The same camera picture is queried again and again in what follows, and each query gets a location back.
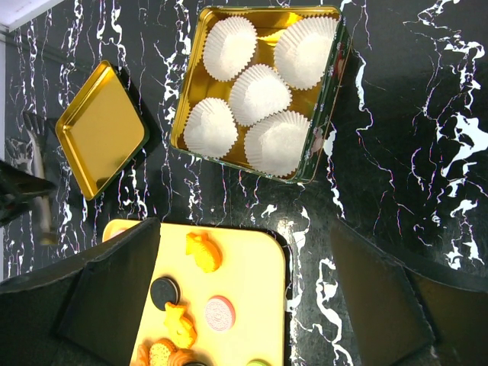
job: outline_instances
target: orange fish-shaped cookie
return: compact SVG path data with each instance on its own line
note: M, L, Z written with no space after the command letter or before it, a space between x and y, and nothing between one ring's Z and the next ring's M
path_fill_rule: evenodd
M186 254L192 254L197 266L205 273L214 272L222 265L222 255L206 233L186 235Z
M197 333L193 323L184 316L187 307L166 303L165 326L168 328L171 340L179 348L190 348L197 340Z

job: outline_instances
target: toy food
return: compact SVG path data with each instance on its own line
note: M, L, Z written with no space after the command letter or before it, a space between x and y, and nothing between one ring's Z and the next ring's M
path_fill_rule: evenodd
M169 356L168 366L185 366L193 361L195 361L193 352L182 348Z
M149 350L149 366L168 366L168 359L176 347L169 339L160 339Z
M110 238L109 239L112 239L113 237L123 233L126 229L121 229L121 230L117 230L116 232L114 232L112 235L110 235Z
M149 348L146 345L137 347L136 366L149 366Z
M226 332L236 321L236 311L225 297L214 296L205 306L205 319L211 329L216 332Z
M180 288L171 278L160 277L151 284L151 299L155 307L165 311L166 303L176 305L180 301Z
M207 233L188 233L186 254L193 254L195 263L205 273L214 272L222 265L222 255L217 246L208 239Z
M193 323L184 316L187 307L166 303L165 326L168 328L172 341L179 348L190 348L197 340Z
M269 366L269 364L264 361L254 360L249 362L246 366Z

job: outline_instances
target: table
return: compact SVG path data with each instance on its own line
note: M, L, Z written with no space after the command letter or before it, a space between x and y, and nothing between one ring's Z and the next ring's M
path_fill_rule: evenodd
M52 215L60 244L37 244L34 214L12 222L5 228L5 277L97 245L114 218L273 230L291 255L293 365L361 363L329 244L335 217L372 242L405 246L486 277L483 1L306 3L340 7L355 48L316 180L308 185L280 184L169 147L199 11L305 2L66 0L16 30L6 47L8 162L31 166L21 112L58 117L102 59L130 74L162 142L87 202L48 136L46 171L58 185Z

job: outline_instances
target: paper baking cup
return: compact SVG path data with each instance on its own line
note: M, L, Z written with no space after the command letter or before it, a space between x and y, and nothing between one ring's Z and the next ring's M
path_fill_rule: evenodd
M274 48L274 65L292 87L310 89L326 71L337 20L306 18L291 25Z
M233 79L251 61L258 44L256 35L256 29L245 18L218 21L205 42L205 69L221 82Z
M237 140L237 128L229 105L219 98L205 98L190 112L183 133L188 150L219 159Z
M285 177L300 163L310 122L300 113L284 111L253 126L244 138L249 164L256 170Z
M271 67L262 64L243 72L229 96L230 108L242 126L252 126L290 104L291 91L286 83Z

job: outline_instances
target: yellow plate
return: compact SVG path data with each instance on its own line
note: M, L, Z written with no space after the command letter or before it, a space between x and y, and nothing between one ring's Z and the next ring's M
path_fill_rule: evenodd
M190 110L205 98L229 100L230 90L236 79L218 82L204 67L204 44L210 29L220 20L238 15L251 21L258 32L258 46L249 66L264 63L275 67L273 54L276 43L284 31L292 24L312 16L329 16L339 19L339 11L332 6L295 6L289 8L205 8L198 18L197 29L191 48L188 71L181 88L178 109L171 132L171 144L184 151L188 148L183 139ZM322 82L310 90L291 88L292 102L289 111L296 111L312 120L314 108L319 98ZM232 149L220 160L252 169L244 151L244 137L250 127L237 125L238 137Z
M56 135L87 200L107 187L148 138L108 61L97 66L57 121Z
M137 223L112 220L104 230L103 240ZM222 266L213 273L203 273L196 266L193 255L185 254L186 234L202 231L209 234L222 252ZM271 366L282 366L284 266L281 247L265 233L163 223L152 281L169 276L178 282L180 303L188 305L188 314L194 320L198 334L191 349L199 361L212 366L230 366L246 365L260 359ZM229 299L236 311L236 323L225 333L214 332L205 322L205 304L215 295ZM165 312L154 306L148 293L133 349L133 362L139 344L149 345L169 337L164 319Z

